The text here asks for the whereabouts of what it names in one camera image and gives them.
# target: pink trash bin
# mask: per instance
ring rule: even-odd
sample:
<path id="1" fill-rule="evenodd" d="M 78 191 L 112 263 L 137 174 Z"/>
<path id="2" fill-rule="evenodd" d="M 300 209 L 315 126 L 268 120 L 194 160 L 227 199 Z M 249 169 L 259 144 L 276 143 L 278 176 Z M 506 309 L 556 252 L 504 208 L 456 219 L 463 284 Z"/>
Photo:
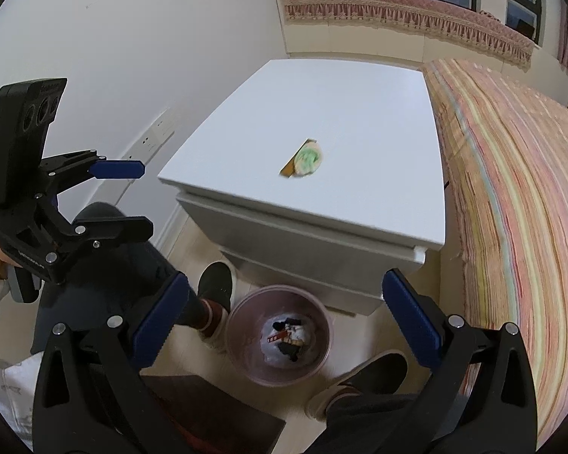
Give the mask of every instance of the pink trash bin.
<path id="1" fill-rule="evenodd" d="M 274 367 L 261 348 L 261 337 L 269 326 L 266 323 L 287 313 L 311 321 L 315 348 L 309 363 Z M 324 305 L 309 292 L 287 285 L 272 285 L 248 294 L 231 312 L 225 330 L 227 353 L 235 367 L 253 382 L 267 387 L 291 386 L 316 374 L 328 358 L 332 336 L 332 323 Z"/>

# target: striped bedspread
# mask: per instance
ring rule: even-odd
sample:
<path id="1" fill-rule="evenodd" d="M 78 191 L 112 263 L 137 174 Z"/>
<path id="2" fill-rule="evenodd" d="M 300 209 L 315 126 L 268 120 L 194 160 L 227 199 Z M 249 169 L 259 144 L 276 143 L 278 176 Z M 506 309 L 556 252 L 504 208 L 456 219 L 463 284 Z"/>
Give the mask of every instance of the striped bedspread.
<path id="1" fill-rule="evenodd" d="M 568 110 L 474 63 L 423 72 L 457 210 L 465 314 L 474 326 L 519 324 L 540 446 L 568 413 Z"/>

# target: foot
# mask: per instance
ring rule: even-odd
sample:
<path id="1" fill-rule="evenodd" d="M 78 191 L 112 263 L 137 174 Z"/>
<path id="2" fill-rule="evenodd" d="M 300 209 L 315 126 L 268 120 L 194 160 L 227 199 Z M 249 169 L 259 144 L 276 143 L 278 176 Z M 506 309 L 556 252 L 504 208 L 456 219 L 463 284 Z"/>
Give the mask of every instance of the foot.
<path id="1" fill-rule="evenodd" d="M 404 382 L 407 372 L 408 363 L 401 351 L 384 351 L 316 394 L 305 406 L 305 413 L 324 422 L 328 408 L 336 400 L 359 394 L 393 394 Z"/>
<path id="2" fill-rule="evenodd" d="M 225 351 L 225 325 L 235 286 L 235 268 L 222 261 L 208 265 L 198 283 L 198 297 L 208 311 L 206 326 L 198 332 L 202 341 L 217 351 Z"/>

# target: green and white object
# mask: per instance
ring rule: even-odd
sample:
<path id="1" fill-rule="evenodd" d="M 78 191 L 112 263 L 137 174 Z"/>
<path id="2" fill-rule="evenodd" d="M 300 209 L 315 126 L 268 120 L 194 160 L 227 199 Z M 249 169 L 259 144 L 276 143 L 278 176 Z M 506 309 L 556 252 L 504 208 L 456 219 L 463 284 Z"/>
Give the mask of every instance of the green and white object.
<path id="1" fill-rule="evenodd" d="M 294 156 L 294 173 L 297 176 L 313 174 L 320 167 L 323 154 L 315 141 L 308 141 Z"/>

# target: silver screw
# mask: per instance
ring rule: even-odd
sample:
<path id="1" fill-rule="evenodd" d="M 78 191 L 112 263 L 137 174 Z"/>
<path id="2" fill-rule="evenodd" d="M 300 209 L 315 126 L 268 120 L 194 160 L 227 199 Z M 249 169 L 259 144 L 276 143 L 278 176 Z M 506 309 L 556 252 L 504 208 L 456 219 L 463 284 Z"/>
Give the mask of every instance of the silver screw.
<path id="1" fill-rule="evenodd" d="M 65 332 L 65 324 L 64 323 L 57 323 L 53 327 L 53 335 L 62 335 Z"/>
<path id="2" fill-rule="evenodd" d="M 122 316 L 112 316 L 107 320 L 107 325 L 111 328 L 115 328 L 115 327 L 120 327 L 122 325 L 122 323 L 124 322 L 124 319 L 122 319 Z"/>
<path id="3" fill-rule="evenodd" d="M 448 318 L 448 324 L 452 327 L 460 328 L 465 325 L 465 320 L 461 316 L 453 314 Z"/>
<path id="4" fill-rule="evenodd" d="M 514 323 L 507 323 L 505 324 L 505 330 L 510 335 L 516 335 L 520 332 L 519 328 Z"/>

